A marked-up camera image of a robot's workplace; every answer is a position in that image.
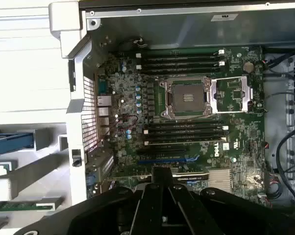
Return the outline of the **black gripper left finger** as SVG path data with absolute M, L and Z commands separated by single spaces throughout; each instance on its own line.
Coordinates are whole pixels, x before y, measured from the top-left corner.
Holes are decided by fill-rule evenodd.
M 52 219 L 53 235 L 157 235 L 162 185 L 153 180 L 135 192 L 120 187 L 66 209 Z

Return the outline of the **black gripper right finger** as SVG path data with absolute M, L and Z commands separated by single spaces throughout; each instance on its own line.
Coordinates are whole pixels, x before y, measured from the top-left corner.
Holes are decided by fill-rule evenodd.
M 164 186 L 181 214 L 185 235 L 295 235 L 295 218 L 217 188 L 200 194 L 174 182 L 162 169 Z

